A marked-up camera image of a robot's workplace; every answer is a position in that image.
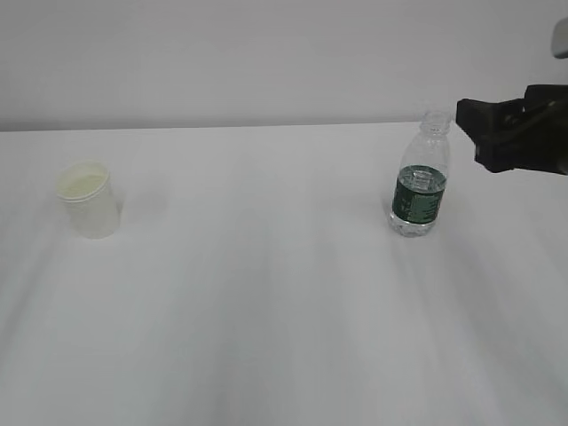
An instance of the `cup rim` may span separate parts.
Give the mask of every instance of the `cup rim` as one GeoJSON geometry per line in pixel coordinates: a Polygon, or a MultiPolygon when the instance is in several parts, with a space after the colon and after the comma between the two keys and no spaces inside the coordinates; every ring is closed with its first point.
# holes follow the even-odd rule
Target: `cup rim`
{"type": "Polygon", "coordinates": [[[101,162],[95,162],[95,161],[76,162],[75,164],[70,165],[69,167],[67,167],[66,169],[64,169],[59,173],[59,178],[56,184],[56,194],[62,201],[65,202],[87,201],[97,196],[97,194],[100,193],[102,189],[107,185],[109,179],[110,179],[110,172],[101,162]],[[67,197],[62,193],[62,186],[64,180],[66,178],[69,178],[69,175],[72,174],[74,171],[77,171],[83,167],[94,167],[96,169],[99,169],[99,171],[101,171],[102,175],[104,176],[104,180],[100,183],[99,186],[97,186],[95,189],[93,189],[92,191],[90,191],[85,195],[80,195],[78,197],[67,197]]]}

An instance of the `plastic cup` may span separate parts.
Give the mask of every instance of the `plastic cup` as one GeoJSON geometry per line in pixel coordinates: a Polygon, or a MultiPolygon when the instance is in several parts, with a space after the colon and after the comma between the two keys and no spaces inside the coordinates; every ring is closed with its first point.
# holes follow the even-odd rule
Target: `plastic cup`
{"type": "Polygon", "coordinates": [[[57,195],[71,225],[93,240],[111,235],[119,225],[118,208],[110,188],[110,174],[98,162],[80,162],[61,173],[57,195]]]}

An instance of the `white wall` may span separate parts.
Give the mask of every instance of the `white wall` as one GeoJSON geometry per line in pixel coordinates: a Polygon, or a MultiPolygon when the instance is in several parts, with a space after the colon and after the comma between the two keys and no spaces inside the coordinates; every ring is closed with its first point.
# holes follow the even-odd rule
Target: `white wall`
{"type": "Polygon", "coordinates": [[[568,83],[568,0],[3,0],[0,130],[415,118],[568,83]]]}

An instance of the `bottle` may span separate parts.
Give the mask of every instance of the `bottle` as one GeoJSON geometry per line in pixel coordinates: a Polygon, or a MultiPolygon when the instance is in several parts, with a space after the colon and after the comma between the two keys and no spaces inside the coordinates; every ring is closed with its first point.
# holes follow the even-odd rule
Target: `bottle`
{"type": "Polygon", "coordinates": [[[450,121],[450,114],[427,113],[402,157],[389,222],[405,237],[425,235],[436,223],[448,176],[450,121]]]}

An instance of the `bottle label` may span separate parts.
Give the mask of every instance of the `bottle label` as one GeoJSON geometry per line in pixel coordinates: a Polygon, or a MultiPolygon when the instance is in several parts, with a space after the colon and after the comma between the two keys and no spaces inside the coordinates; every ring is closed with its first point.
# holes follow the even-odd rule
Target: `bottle label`
{"type": "Polygon", "coordinates": [[[438,216],[442,195],[444,195],[444,189],[433,193],[414,191],[403,185],[399,178],[392,201],[392,211],[400,219],[411,224],[429,224],[438,216]]]}

